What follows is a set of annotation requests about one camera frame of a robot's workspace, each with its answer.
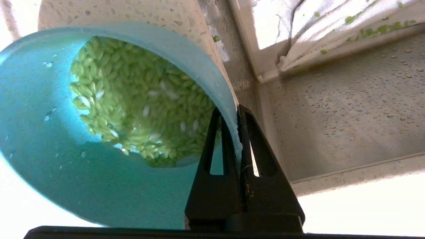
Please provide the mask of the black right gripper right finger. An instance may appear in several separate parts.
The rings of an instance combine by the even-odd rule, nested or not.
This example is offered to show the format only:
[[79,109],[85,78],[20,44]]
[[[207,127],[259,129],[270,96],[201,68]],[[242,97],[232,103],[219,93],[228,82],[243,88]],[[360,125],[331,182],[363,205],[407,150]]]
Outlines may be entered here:
[[238,107],[242,141],[242,226],[250,231],[302,232],[305,214],[254,114]]

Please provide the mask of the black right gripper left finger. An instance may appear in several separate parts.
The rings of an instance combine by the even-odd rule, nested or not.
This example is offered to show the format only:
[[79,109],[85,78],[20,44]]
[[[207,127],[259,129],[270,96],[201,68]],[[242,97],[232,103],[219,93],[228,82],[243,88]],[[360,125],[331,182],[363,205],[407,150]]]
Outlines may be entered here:
[[214,109],[185,207],[185,230],[225,230],[227,219],[242,211],[236,155],[225,122],[221,128],[223,174],[211,174],[219,121],[222,115]]

